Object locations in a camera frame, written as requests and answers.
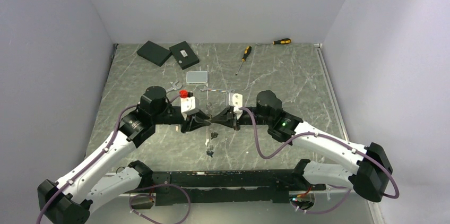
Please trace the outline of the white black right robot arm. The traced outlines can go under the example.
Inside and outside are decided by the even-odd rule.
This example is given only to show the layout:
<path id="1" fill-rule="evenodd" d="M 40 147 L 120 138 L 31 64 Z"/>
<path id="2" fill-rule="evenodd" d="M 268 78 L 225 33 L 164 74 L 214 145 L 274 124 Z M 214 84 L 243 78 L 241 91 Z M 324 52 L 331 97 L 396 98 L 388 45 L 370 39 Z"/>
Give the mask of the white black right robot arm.
<path id="1" fill-rule="evenodd" d="M 284 111 L 282 101 L 270 90 L 257 95 L 255 107 L 243 106 L 240 94 L 231 94 L 229 100 L 229 107 L 214 116 L 211 122 L 236 131 L 242 125 L 252 126 L 256 151 L 261 158 L 271 159 L 290 145 L 318 152 L 333 161 L 329 164 L 300 160 L 292 174 L 296 188 L 306 189 L 316 184 L 349 188 L 375 203 L 384 197 L 396 199 L 400 196 L 392 176 L 392 165 L 381 145 L 374 142 L 369 146 L 352 143 L 321 131 Z M 267 125 L 268 135 L 281 143 L 269 155 L 265 155 L 259 145 L 258 125 Z"/>

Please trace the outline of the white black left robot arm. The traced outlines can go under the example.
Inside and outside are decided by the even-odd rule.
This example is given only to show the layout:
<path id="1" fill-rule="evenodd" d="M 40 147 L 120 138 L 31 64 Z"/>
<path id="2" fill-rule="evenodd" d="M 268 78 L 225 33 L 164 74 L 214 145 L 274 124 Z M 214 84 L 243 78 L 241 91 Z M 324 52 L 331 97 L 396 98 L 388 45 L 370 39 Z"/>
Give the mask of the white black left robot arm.
<path id="1" fill-rule="evenodd" d="M 43 217 L 52 223 L 86 223 L 92 213 L 119 194 L 148 191 L 153 171 L 140 161 L 131 162 L 114 176 L 106 173 L 151 137 L 157 125 L 180 125 L 183 133 L 210 125 L 211 117 L 198 108 L 193 93 L 181 91 L 177 97 L 180 106 L 173 106 L 166 89 L 151 86 L 138 104 L 123 109 L 102 145 L 57 181 L 47 179 L 38 186 L 36 223 Z"/>

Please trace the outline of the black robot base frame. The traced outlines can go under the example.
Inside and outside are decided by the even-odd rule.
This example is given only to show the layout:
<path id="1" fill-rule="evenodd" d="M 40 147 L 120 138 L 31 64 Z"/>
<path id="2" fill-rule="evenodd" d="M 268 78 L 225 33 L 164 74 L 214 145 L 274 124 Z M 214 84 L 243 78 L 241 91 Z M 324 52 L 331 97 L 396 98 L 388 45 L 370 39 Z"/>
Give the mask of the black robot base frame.
<path id="1" fill-rule="evenodd" d="M 324 184 L 307 185 L 293 169 L 153 171 L 138 188 L 155 195 L 157 206 L 185 203 L 289 203 L 298 192 L 323 191 Z"/>

